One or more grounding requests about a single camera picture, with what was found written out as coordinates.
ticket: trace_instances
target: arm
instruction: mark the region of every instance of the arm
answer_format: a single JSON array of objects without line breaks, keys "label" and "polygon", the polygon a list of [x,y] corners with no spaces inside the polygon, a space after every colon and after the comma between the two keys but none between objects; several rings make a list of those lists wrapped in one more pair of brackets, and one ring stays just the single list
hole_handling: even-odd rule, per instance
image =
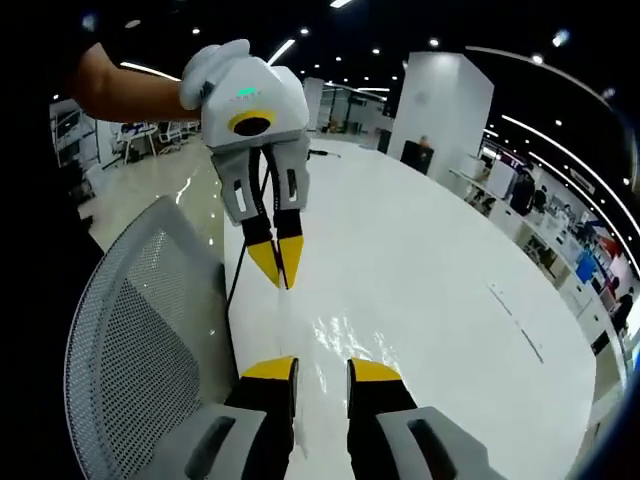
[{"label": "arm", "polygon": [[67,88],[94,118],[123,123],[200,118],[200,110],[180,105],[180,82],[121,70],[99,43],[84,53]]}]

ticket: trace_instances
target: desk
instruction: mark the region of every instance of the desk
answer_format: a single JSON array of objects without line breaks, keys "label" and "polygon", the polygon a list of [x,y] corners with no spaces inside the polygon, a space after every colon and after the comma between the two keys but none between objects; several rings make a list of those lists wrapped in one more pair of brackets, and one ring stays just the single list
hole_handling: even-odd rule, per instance
[{"label": "desk", "polygon": [[[353,478],[346,361],[383,362],[420,406],[482,442],[510,480],[564,478],[593,399],[595,358],[552,285],[451,192],[380,152],[313,139],[296,286],[245,257],[229,318],[240,371],[300,358],[287,478]],[[270,189],[265,205],[271,205]],[[225,224],[227,288],[243,237]],[[525,330],[542,361],[522,334]]]},{"label": "desk", "polygon": [[[589,344],[592,344],[602,333],[607,333],[613,349],[613,355],[616,360],[620,382],[624,388],[627,382],[627,369],[624,360],[624,353],[622,352],[618,335],[611,323],[609,313],[604,305],[602,305],[600,296],[594,290],[591,283],[587,282],[586,284],[583,284],[576,275],[575,270],[577,265],[573,259],[577,258],[577,256],[573,255],[572,258],[568,258],[566,255],[567,250],[570,250],[568,248],[569,244],[572,241],[575,242],[575,239],[571,236],[567,236],[564,239],[564,243],[560,244],[558,242],[557,228],[554,228],[552,225],[553,222],[549,221],[548,214],[545,214],[545,219],[543,220],[542,225],[536,225],[529,218],[520,216],[515,210],[509,207],[506,202],[496,198],[496,196],[489,191],[485,185],[473,180],[460,171],[449,170],[449,172],[479,190],[482,190],[487,195],[494,197],[496,199],[494,209],[497,207],[499,211],[509,211],[510,215],[516,220],[510,221],[508,228],[506,228],[502,223],[494,223],[520,247],[523,247],[524,243],[526,243],[523,238],[527,236],[527,230],[530,230],[532,235],[534,235],[540,242],[546,244],[547,247],[551,248],[551,250],[556,254],[557,259],[550,268],[550,271],[555,277],[553,281],[554,286],[558,289],[560,296],[575,315],[580,327],[582,328],[584,337]],[[492,215],[489,216],[490,220],[494,220]]]},{"label": "desk", "polygon": [[123,133],[120,141],[126,142],[127,145],[125,147],[124,153],[124,163],[127,164],[127,160],[129,160],[129,148],[131,147],[131,142],[133,142],[137,138],[147,137],[149,140],[149,145],[151,145],[151,151],[153,152],[153,156],[156,156],[156,147],[153,145],[152,135],[158,131],[157,125],[147,125],[142,129],[138,130],[136,133]]}]

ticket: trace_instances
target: black ceiling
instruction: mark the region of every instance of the black ceiling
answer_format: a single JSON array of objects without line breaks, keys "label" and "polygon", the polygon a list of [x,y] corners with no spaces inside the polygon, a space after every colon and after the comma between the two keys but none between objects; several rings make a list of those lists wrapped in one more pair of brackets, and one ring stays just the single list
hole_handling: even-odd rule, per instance
[{"label": "black ceiling", "polygon": [[[354,87],[389,87],[389,100],[399,96],[403,81],[402,61],[411,51],[432,49],[429,39],[440,40],[439,50],[465,53],[494,83],[489,123],[509,147],[531,150],[562,168],[569,163],[589,179],[591,176],[547,142],[501,119],[509,115],[566,146],[587,162],[640,218],[637,199],[622,183],[630,176],[628,139],[622,112],[640,130],[640,81],[635,22],[628,3],[606,5],[549,0],[353,0],[340,9],[332,0],[109,0],[99,8],[104,44],[114,61],[131,61],[179,77],[183,66],[198,49],[211,43],[247,38],[252,53],[268,59],[282,43],[296,44],[278,64],[300,74],[342,82]],[[125,29],[132,19],[142,23]],[[199,35],[192,35],[194,27]],[[300,29],[310,34],[303,36]],[[571,38],[555,48],[551,39],[560,28]],[[559,68],[596,92],[613,87],[613,113],[573,83],[530,63],[486,53],[465,46],[495,48],[531,56],[540,53],[545,63]],[[372,53],[381,50],[380,55]],[[314,64],[321,68],[314,69]],[[562,127],[555,120],[563,122]],[[596,197],[640,258],[640,238],[629,219],[599,188]]]}]

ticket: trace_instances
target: green indicator light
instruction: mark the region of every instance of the green indicator light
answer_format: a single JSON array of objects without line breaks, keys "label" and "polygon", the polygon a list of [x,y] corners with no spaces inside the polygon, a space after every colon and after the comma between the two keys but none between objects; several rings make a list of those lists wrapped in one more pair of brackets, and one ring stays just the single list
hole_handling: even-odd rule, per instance
[{"label": "green indicator light", "polygon": [[255,91],[256,91],[256,89],[253,88],[253,87],[245,88],[244,90],[240,90],[238,92],[238,96],[240,97],[242,95],[250,95],[250,94],[254,93]]}]

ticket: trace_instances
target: glove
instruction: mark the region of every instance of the glove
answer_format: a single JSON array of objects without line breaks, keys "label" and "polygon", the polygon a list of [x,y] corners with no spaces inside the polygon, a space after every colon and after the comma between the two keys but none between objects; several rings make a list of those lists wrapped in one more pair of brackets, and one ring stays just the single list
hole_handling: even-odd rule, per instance
[{"label": "glove", "polygon": [[249,57],[249,40],[234,40],[224,45],[209,45],[196,53],[182,72],[180,104],[195,110],[203,101],[206,83],[215,85],[225,77],[231,65]]}]

